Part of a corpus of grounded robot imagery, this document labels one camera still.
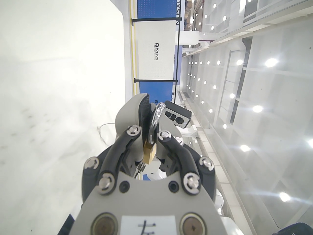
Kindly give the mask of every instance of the round ceiling light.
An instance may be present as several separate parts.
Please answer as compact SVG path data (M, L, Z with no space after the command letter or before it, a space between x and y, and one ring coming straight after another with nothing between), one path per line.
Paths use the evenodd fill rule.
M249 151L250 150L250 148L247 146L247 145L241 145L240 146L240 149L243 151L243 152L247 152L247 151Z
M260 105L256 105L252 108L255 113L260 113L263 110L263 107Z
M240 65L242 65L243 63L244 63L244 61L241 60L241 59L239 59L239 60L237 61L237 66L240 66Z
M278 63L278 60L275 58L270 58L265 62L265 66L267 67L273 67Z

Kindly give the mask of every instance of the robotic hand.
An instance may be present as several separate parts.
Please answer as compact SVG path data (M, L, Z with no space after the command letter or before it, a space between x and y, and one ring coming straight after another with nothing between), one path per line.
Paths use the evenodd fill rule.
M213 203L213 162L183 143L164 109L147 94L121 108L115 143L84 165L83 205L70 235L227 234ZM167 178L136 180L154 154Z

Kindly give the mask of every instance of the black object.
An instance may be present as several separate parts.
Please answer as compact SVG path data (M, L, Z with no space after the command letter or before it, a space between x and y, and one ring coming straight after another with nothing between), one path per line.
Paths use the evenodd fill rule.
M172 17L172 18L143 18L143 19L132 19L132 26L134 26L134 23L140 22L140 21L163 21L163 20L179 20L181 21L181 18Z
M163 140L160 139L159 137L158 139L159 142L164 146L164 148L167 149L170 153L174 154L175 158L178 160L179 174L182 184L184 183L183 182L184 176L187 173L194 173L200 177L196 163L193 160L192 154L189 152L188 149L181 146L173 136L171 136L170 138L169 137L163 138ZM187 189L184 186L182 186L182 188L187 194L191 196L195 195L187 191ZM201 180L199 181L198 189L199 190L201 189Z
M305 223L295 223L272 235L313 235L313 229Z
M123 181L120 183L120 192L121 193L126 193L130 188L130 184L128 181Z
M165 115L173 122L173 124L181 128L186 128L191 121L191 111L168 100L165 101L165 105Z
M168 188L172 193L177 193L179 190L179 185L176 181L172 180L169 184L168 184Z
M146 79L136 79L134 78L134 83L136 82L178 82L178 80L146 80Z

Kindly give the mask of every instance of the screw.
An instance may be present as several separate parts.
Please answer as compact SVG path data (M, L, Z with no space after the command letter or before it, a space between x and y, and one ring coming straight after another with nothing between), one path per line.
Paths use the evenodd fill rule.
M188 186L191 189L197 189L199 187L199 180L195 177L188 178Z
M96 169L99 166L99 159L97 157L91 157L88 160L86 160L84 164L84 169Z
M138 129L137 129L136 126L133 125L133 126L130 127L129 131L130 131L131 133L135 133L135 132L138 131Z
M103 177L99 180L99 187L102 190L105 190L109 187L110 183L111 183L111 179L109 177Z
M170 136L170 133L168 131L163 131L161 133L162 138L168 138Z

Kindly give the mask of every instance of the ceiling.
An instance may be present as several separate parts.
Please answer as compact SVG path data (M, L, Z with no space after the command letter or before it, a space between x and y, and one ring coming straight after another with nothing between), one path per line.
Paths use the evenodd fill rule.
M304 0L257 1L251 19L252 6L242 1L204 0L203 9L195 11L194 27L227 34L275 13L282 4ZM248 31L250 37L183 58L182 89L257 234L272 234L295 222L313 225L313 148L308 143L313 139L313 18L307 15L281 25L277 20L262 31ZM277 63L267 67L271 58ZM255 105L263 110L254 112ZM291 199L283 202L282 192Z

